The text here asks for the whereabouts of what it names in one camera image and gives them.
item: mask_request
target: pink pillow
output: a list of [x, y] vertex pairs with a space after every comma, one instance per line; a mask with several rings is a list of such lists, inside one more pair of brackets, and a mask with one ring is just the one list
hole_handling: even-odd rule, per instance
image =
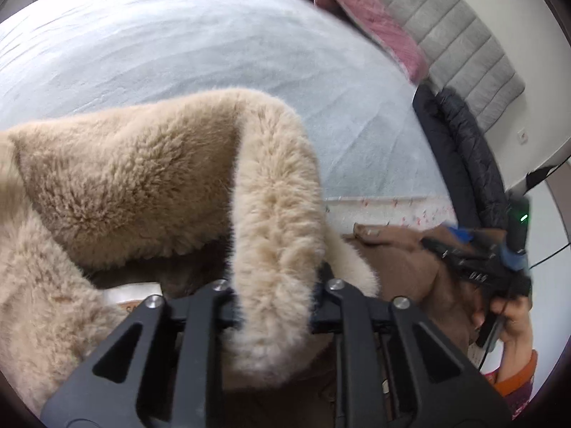
[[[329, 0], [315, 1], [324, 9], [333, 9]], [[419, 84], [427, 76], [428, 64], [423, 51], [393, 20], [381, 0], [333, 1], [341, 6], [355, 25], [392, 56], [411, 82]]]

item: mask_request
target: beige fur garment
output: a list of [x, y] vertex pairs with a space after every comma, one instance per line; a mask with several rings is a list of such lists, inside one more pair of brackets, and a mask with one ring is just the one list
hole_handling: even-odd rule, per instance
[[82, 268], [182, 254], [232, 235], [243, 325], [225, 336], [230, 386], [275, 386], [327, 344], [312, 288], [375, 275], [326, 226], [318, 163], [295, 112], [248, 90], [34, 122], [0, 133], [0, 369], [39, 413], [124, 318]]

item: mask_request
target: wrinkled sheet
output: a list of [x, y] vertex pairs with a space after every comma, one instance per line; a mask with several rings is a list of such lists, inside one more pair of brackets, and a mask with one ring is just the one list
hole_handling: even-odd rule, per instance
[[324, 197], [448, 198], [415, 87], [304, 0], [39, 0], [0, 24], [0, 129], [224, 87], [297, 110]]

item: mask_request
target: sleeve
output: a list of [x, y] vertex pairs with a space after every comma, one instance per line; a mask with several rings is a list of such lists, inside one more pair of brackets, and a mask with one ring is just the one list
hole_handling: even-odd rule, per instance
[[512, 412], [512, 418], [516, 418], [529, 403], [536, 366], [537, 352], [532, 351], [532, 358], [529, 363], [513, 377], [496, 383], [497, 370], [485, 375], [487, 380], [503, 396]]

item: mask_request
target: orange sleeve cuff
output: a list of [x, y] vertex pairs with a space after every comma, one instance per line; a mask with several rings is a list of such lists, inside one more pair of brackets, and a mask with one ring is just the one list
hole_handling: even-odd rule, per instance
[[486, 375], [486, 378], [489, 380], [491, 384], [493, 384], [496, 391], [498, 391], [503, 397], [513, 393], [518, 388], [521, 388], [524, 384], [528, 383], [535, 374], [535, 369], [537, 366], [537, 352], [535, 350], [532, 351], [532, 358], [529, 360], [527, 365], [522, 368], [518, 373], [516, 373], [513, 377], [508, 378], [507, 380], [500, 381], [499, 383], [495, 383], [497, 370], [493, 373]]

